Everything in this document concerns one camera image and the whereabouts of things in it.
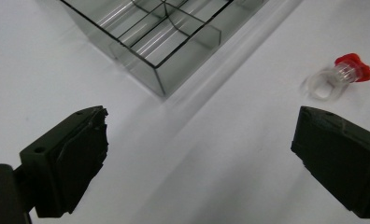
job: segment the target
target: transparent compartment box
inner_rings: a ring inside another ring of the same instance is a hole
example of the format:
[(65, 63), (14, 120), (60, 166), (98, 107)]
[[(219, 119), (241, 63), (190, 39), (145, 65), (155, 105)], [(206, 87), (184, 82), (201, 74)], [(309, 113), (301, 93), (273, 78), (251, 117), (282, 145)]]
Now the transparent compartment box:
[(267, 0), (61, 0), (90, 40), (171, 95)]

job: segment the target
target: white surface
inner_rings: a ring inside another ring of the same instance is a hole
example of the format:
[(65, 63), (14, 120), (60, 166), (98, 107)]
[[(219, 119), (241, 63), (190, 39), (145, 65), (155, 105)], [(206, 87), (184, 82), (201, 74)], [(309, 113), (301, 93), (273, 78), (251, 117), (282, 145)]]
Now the white surface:
[(0, 163), (19, 166), (18, 153), (41, 134), (103, 105), (104, 168), (73, 215), (33, 211), (35, 224), (370, 223), (290, 150), (301, 105), (370, 131), (370, 82), (328, 103), (303, 89), (349, 52), (370, 63), (370, 0), (305, 0), (203, 106), (192, 106), (138, 84), (57, 2), (0, 0)]

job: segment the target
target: white table surface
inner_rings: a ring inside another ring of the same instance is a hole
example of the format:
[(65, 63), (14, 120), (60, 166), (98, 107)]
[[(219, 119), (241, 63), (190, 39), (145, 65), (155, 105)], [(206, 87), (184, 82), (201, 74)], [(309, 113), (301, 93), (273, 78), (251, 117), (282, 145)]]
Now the white table surface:
[(303, 90), (350, 52), (370, 64), (370, 0), (304, 0), (214, 92), (162, 101), (89, 43), (56, 1), (0, 0), (0, 163), (19, 166), (19, 152), (59, 121), (103, 105), (105, 166), (74, 214), (32, 211), (35, 224), (370, 223), (291, 152), (301, 105), (370, 131), (370, 82), (333, 102)]

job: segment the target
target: clear plastic container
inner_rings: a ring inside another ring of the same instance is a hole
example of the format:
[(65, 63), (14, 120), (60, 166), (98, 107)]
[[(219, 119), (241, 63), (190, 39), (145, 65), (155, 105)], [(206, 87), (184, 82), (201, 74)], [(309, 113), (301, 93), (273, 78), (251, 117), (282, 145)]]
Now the clear plastic container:
[(61, 0), (104, 53), (172, 94), (267, 0)]

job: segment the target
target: red cap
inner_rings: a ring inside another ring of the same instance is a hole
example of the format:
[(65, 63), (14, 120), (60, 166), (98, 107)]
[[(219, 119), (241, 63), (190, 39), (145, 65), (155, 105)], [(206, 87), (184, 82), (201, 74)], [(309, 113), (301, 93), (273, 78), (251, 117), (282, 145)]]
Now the red cap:
[(370, 80), (370, 67), (369, 65), (366, 65), (365, 63), (363, 63), (357, 54), (350, 53), (350, 54), (344, 55), (336, 59), (334, 61), (334, 64), (338, 65), (339, 63), (342, 63), (344, 61), (352, 61), (361, 70), (362, 76), (356, 82), (364, 82), (364, 81)]

